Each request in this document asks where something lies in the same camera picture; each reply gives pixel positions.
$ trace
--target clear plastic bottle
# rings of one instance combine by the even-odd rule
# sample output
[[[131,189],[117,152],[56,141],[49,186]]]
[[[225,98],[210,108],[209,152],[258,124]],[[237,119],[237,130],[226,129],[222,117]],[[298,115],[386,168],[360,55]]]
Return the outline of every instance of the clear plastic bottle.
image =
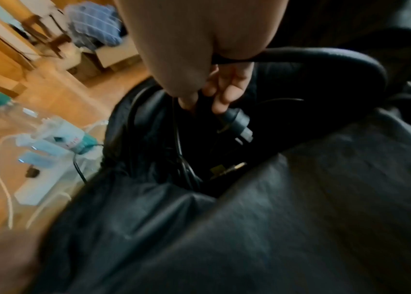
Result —
[[[44,139],[77,154],[86,153],[97,140],[63,118],[45,111],[33,110],[0,93],[0,113],[23,128],[32,139]]]

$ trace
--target open bag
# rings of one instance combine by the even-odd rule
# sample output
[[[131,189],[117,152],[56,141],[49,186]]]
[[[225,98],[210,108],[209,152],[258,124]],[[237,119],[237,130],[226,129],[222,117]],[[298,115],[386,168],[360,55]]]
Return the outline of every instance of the open bag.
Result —
[[[192,116],[153,79],[127,94],[28,293],[411,293],[411,74],[339,49],[255,58],[232,105],[249,144],[206,97]]]

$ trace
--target plaid cloth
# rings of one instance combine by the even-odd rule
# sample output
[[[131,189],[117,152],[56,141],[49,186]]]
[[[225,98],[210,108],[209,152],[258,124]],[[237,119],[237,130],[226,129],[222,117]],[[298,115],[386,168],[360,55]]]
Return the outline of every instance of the plaid cloth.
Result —
[[[122,43],[122,21],[112,5],[102,6],[85,1],[68,5],[64,11],[76,32],[96,38],[107,46],[118,46]]]

